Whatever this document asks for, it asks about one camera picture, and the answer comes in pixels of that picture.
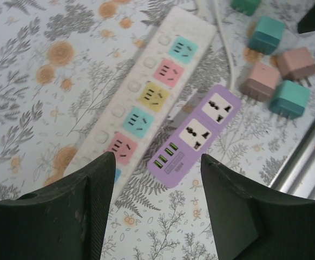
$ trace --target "power cord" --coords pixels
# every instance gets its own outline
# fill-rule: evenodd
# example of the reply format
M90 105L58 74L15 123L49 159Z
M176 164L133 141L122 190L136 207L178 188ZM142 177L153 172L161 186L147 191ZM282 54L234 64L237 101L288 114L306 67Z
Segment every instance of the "power cord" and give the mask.
M198 9L197 12L197 16L200 18L203 18L204 15L204 9L203 9L203 4L201 3L204 0L195 0L195 4L196 7ZM226 56L227 56L227 60L228 60L228 65L229 65L229 73L230 73L230 80L229 83L227 85L228 90L230 91L234 91L234 84L235 84L235 69L234 69L234 62L233 62L233 57L232 57L232 53L231 50L229 48L228 42L226 40L226 36L224 33L224 29L222 27L222 21L220 19L220 14L219 14L219 4L218 4L218 0L214 0L214 7L215 7L215 19L216 19L216 23L218 24L218 28L219 28L219 32L220 32L220 36L221 36L221 40L222 43L225 47L225 52L226 52Z

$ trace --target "teal power adapter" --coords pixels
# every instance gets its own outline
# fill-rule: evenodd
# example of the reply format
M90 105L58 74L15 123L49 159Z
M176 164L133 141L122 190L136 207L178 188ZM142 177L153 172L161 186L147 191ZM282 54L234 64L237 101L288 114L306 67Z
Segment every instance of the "teal power adapter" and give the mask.
M232 0L231 7L247 16L252 16L260 3L261 0Z
M248 47L265 55L272 54L280 43L284 28L284 23L262 16L249 39Z
M309 88L285 80L274 93L270 111L288 119L298 118L304 113L309 95Z

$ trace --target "floral tablecloth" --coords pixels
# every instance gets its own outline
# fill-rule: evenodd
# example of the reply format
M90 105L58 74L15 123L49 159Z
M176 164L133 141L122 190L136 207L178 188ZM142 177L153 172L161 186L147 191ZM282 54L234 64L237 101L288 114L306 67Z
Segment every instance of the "floral tablecloth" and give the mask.
M263 0L253 17L235 12L229 1L219 2L237 86L252 62L275 66L274 55L263 57L245 48L248 28L262 14L286 24L277 53L307 46L315 58L315 32L296 32L296 22L314 0ZM173 5L195 11L191 0L0 0L0 200L16 199L62 178ZM207 1L204 5L206 12L212 9ZM205 19L215 22L210 12ZM228 76L218 36L111 208L101 259L216 259L200 161L173 189L155 180L146 162L207 90L225 85ZM315 76L310 81L302 118L278 121L267 104L244 99L239 115L208 153L268 184L315 116Z

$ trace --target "yellow usb port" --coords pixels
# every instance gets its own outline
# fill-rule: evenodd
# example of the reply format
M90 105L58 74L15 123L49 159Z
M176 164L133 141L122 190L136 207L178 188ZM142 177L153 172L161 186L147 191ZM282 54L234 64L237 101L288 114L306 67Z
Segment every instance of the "yellow usb port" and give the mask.
M160 159L161 161L163 161L164 163L167 162L167 159L166 159L165 157L163 157L162 155L159 156L159 159Z
M173 155L173 152L168 149L168 148L165 148L165 152L169 155L169 156L172 156Z
M172 142L170 142L170 143L169 143L169 146L170 146L173 150L175 150L175 151L177 151L177 150L178 150L177 145L175 145L175 144L174 144L174 143L172 143Z
M154 164L155 164L157 167L159 167L160 169L162 168L162 164L159 163L158 161L154 161Z

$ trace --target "white switch button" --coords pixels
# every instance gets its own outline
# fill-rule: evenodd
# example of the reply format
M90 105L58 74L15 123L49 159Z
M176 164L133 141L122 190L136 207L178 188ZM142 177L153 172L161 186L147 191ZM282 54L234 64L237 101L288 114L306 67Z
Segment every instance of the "white switch button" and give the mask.
M138 90L140 90L141 86L142 86L141 83L131 81L128 85L128 89L131 90L132 92L137 92Z
M123 108L120 105L117 105L115 108L112 110L112 114L116 116L117 118L121 118L123 114L125 113L125 108Z
M105 131L101 130L95 135L95 140L101 144L104 144L107 141L108 136L109 135Z
M161 43L162 45L168 45L169 43L170 43L170 38L167 36L167 35L161 35L160 37L159 37L159 43Z
M149 69L154 68L155 64L156 64L156 60L154 60L153 58L147 57L145 58L145 60L143 61L144 66L146 66Z

